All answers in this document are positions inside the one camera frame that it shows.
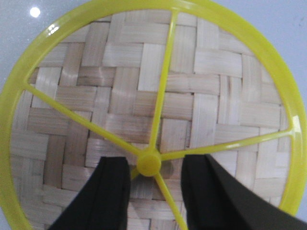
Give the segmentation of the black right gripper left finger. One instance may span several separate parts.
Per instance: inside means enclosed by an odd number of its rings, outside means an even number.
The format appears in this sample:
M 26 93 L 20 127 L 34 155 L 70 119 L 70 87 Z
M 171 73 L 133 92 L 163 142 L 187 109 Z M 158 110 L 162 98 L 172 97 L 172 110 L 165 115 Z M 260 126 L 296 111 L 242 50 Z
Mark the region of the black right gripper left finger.
M 125 230 L 130 168 L 124 157 L 101 157 L 91 177 L 50 226 L 52 230 Z

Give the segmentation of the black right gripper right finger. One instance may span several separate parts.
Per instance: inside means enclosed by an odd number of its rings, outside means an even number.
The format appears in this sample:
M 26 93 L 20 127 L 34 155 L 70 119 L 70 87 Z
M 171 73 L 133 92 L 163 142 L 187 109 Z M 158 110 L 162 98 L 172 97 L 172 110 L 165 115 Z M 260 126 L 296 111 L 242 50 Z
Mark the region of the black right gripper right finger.
M 305 230 L 307 224 L 245 188 L 210 155 L 186 155 L 181 191 L 190 230 Z

